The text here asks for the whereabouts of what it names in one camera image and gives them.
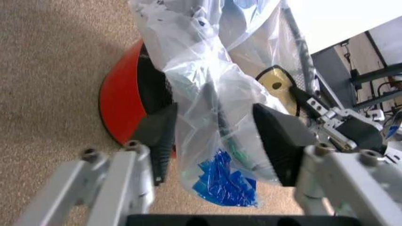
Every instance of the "wire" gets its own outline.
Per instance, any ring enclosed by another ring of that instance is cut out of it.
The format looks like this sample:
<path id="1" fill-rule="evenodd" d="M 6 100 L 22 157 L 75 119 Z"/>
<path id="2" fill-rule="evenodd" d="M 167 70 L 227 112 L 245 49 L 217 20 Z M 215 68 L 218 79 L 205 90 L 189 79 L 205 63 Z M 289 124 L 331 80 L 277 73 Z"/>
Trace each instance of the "wire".
<path id="1" fill-rule="evenodd" d="M 402 81 L 386 81 L 386 82 L 381 83 L 377 88 L 377 96 L 379 97 L 381 95 L 380 94 L 381 87 L 383 87 L 384 85 L 386 85 L 386 84 L 395 84 L 395 83 L 400 83 L 400 82 L 402 82 Z M 382 102 L 380 103 L 380 107 L 381 107 L 381 110 L 384 111 L 383 106 L 382 106 Z"/>

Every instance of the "plastic bag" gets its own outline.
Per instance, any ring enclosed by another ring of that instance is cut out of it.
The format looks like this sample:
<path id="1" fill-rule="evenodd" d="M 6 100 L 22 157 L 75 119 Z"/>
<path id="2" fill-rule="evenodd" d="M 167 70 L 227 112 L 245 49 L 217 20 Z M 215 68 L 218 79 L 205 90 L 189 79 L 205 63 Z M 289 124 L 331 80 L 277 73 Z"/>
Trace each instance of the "plastic bag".
<path id="1" fill-rule="evenodd" d="M 165 73 L 178 103 L 176 150 L 182 185 L 219 205 L 256 205 L 254 179 L 277 177 L 259 139 L 252 104 L 287 111 L 232 63 L 218 36 L 224 1 L 129 3 L 152 63 Z"/>
<path id="2" fill-rule="evenodd" d="M 226 0 L 219 21 L 219 37 L 228 51 L 252 35 L 280 0 Z"/>
<path id="3" fill-rule="evenodd" d="M 261 27 L 229 54 L 233 62 L 255 78 L 278 66 L 290 75 L 298 88 L 310 94 L 319 89 L 306 41 L 286 1 L 281 1 Z"/>

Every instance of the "metal frame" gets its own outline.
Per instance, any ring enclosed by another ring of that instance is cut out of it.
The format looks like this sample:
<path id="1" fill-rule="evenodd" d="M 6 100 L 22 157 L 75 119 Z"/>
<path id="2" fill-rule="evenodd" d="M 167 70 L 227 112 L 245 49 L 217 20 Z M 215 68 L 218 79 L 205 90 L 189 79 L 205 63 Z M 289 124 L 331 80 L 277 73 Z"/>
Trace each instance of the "metal frame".
<path id="1" fill-rule="evenodd" d="M 305 149 L 295 199 L 305 214 L 326 214 L 327 197 L 338 216 L 362 225 L 394 226 L 402 222 L 402 173 L 379 161 L 378 153 L 336 153 Z"/>
<path id="2" fill-rule="evenodd" d="M 130 141 L 110 164 L 93 149 L 81 160 L 63 163 L 15 225 L 62 225 L 74 205 L 85 204 L 90 209 L 86 225 L 122 226 L 128 215 L 147 213 L 153 201 L 150 150 Z"/>

